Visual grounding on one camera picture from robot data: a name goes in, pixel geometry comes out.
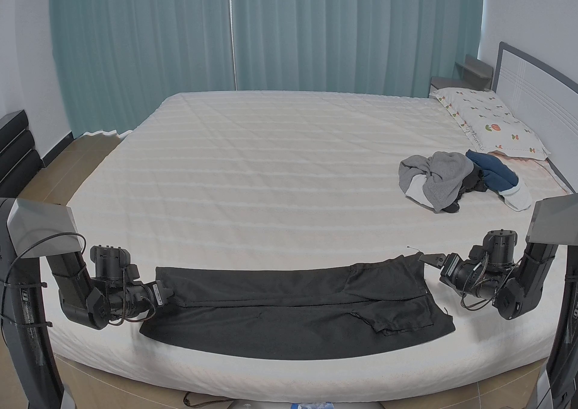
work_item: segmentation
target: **pillow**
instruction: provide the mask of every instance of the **pillow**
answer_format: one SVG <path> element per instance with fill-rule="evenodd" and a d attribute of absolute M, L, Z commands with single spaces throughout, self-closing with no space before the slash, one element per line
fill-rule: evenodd
<path fill-rule="evenodd" d="M 432 93 L 458 122 L 479 153 L 545 160 L 549 151 L 493 91 L 442 88 Z"/>

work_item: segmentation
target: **curtain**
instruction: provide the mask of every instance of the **curtain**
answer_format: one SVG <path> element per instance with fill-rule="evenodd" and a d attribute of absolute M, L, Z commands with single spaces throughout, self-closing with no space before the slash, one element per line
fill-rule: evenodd
<path fill-rule="evenodd" d="M 134 129 L 168 96 L 235 89 L 229 0 L 50 0 L 70 125 Z"/>
<path fill-rule="evenodd" d="M 428 95 L 477 55 L 483 0 L 232 0 L 238 89 Z"/>

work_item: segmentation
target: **white headboard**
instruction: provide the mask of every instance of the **white headboard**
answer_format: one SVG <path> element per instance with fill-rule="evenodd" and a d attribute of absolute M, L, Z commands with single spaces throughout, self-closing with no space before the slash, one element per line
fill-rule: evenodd
<path fill-rule="evenodd" d="M 551 152 L 553 169 L 578 191 L 578 84 L 501 42 L 492 89 L 536 132 Z"/>

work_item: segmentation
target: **gray headboard frame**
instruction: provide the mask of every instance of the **gray headboard frame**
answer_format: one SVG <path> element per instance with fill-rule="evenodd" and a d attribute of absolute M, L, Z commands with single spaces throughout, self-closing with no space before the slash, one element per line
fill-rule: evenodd
<path fill-rule="evenodd" d="M 575 93 L 578 94 L 578 83 L 577 82 L 569 79 L 563 73 L 561 73 L 558 70 L 556 70 L 555 68 L 547 65 L 546 63 L 540 61 L 539 59 L 536 59 L 534 56 L 531 56 L 530 54 L 523 52 L 523 51 L 519 50 L 518 48 L 515 48 L 515 47 L 513 47 L 513 46 L 511 46 L 505 42 L 500 42 L 500 46 L 498 49 L 498 60 L 496 61 L 496 70 L 494 71 L 494 81 L 492 83 L 492 91 L 495 92 L 497 87 L 498 87 L 498 80 L 500 77 L 500 68 L 502 66 L 502 56 L 503 56 L 504 50 L 514 54 L 515 56 L 517 56 L 520 59 L 524 59 L 525 61 L 529 62 L 533 66 L 536 66 L 537 68 L 539 68 L 540 70 L 543 70 L 545 73 L 552 76 L 556 80 L 560 81 L 561 83 L 563 83 L 568 88 L 570 88 L 571 90 L 573 90 Z M 566 186 L 568 186 L 572 190 L 572 192 L 576 192 L 574 190 L 574 188 L 570 185 L 570 183 L 568 183 L 568 181 L 564 177 L 564 175 L 562 173 L 560 173 L 559 169 L 556 168 L 556 166 L 549 159 L 547 159 L 547 161 L 550 164 L 550 166 L 552 167 L 552 169 L 554 170 L 554 172 L 564 182 L 564 184 L 566 184 Z"/>

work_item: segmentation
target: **baseboard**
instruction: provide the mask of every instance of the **baseboard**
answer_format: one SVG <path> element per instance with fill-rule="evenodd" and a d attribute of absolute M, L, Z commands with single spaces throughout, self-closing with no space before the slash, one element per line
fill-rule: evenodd
<path fill-rule="evenodd" d="M 44 168 L 50 165 L 59 153 L 61 153 L 67 146 L 74 141 L 74 136 L 72 136 L 72 132 L 68 133 L 64 138 L 62 138 L 57 145 L 55 145 L 48 153 L 42 158 L 42 164 Z"/>

